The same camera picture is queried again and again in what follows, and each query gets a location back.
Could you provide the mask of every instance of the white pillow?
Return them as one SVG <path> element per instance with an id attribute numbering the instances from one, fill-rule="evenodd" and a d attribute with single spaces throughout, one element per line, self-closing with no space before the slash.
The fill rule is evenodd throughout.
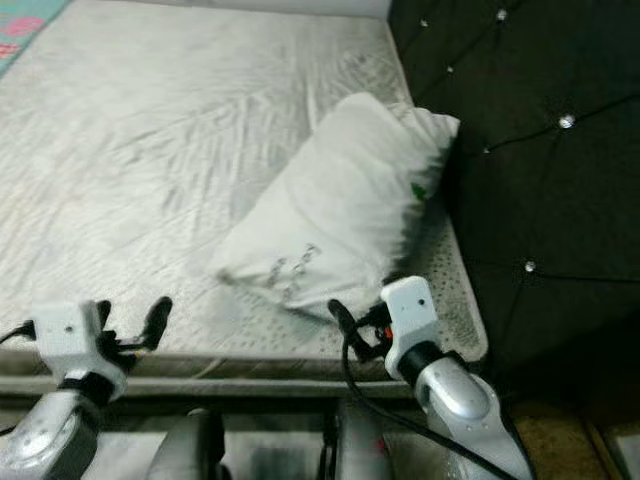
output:
<path id="1" fill-rule="evenodd" d="M 393 110 L 367 93 L 340 102 L 225 238 L 218 278 L 327 319 L 331 298 L 357 315 L 375 304 L 459 125 L 421 108 Z"/>

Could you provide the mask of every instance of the mattress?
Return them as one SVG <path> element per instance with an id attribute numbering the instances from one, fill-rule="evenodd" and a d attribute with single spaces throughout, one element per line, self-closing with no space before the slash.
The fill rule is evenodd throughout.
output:
<path id="1" fill-rule="evenodd" d="M 154 392 L 167 392 L 160 379 L 340 382 L 335 325 L 222 285 L 207 264 L 323 115 L 360 91 L 411 102 L 379 20 L 72 2 L 0 79 L 0 332 L 38 302 L 110 299 L 107 326 L 133 336 L 170 295 L 159 349 L 133 373 Z M 484 329 L 438 200 L 407 265 L 431 283 L 445 348 L 480 360 Z M 1 391 L 46 383 L 32 347 L 7 345 Z M 379 362 L 356 373 L 388 380 Z"/>

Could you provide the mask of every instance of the bed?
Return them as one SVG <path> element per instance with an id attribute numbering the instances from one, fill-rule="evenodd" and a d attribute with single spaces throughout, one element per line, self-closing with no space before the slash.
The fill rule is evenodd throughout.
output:
<path id="1" fill-rule="evenodd" d="M 335 325 L 205 265 L 323 115 L 360 91 L 411 102 L 380 20 L 70 3 L 0 78 L 0 331 L 36 302 L 108 298 L 108 327 L 131 336 L 170 295 L 131 395 L 342 391 Z M 479 362 L 486 336 L 437 198 L 407 265 L 431 283 L 445 348 Z M 33 349 L 7 345 L 0 392 L 52 386 Z M 407 393 L 379 362 L 356 375 Z"/>

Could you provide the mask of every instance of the tufted headboard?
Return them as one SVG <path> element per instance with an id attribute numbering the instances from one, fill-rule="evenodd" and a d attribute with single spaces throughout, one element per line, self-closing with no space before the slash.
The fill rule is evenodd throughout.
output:
<path id="1" fill-rule="evenodd" d="M 444 189 L 501 375 L 640 325 L 639 18 L 635 0 L 392 5 L 415 102 L 462 120 Z"/>

